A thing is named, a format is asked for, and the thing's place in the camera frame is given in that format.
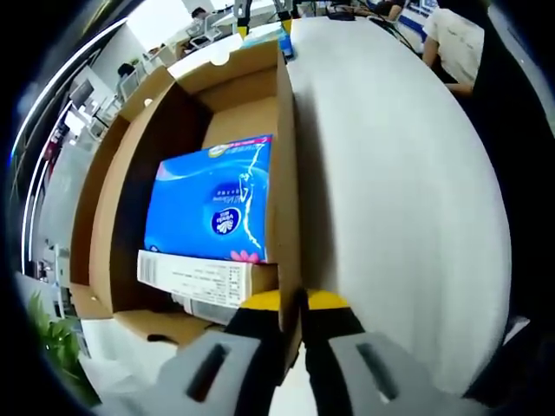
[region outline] pink flower print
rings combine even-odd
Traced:
[[[236,262],[243,262],[243,263],[258,263],[258,254],[252,253],[249,255],[245,250],[241,251],[241,254],[237,253],[236,251],[232,250],[232,259]]]

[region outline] tissue box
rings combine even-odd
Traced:
[[[271,135],[160,163],[145,248],[180,256],[264,263]]]

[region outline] white box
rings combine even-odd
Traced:
[[[137,280],[193,301],[236,309],[252,295],[277,289],[278,267],[140,250]]]

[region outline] barcode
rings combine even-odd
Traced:
[[[149,256],[140,257],[139,282],[156,286],[156,259]]]

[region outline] window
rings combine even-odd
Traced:
[[[129,15],[127,26],[145,50],[159,47],[193,21],[181,0],[145,0]]]

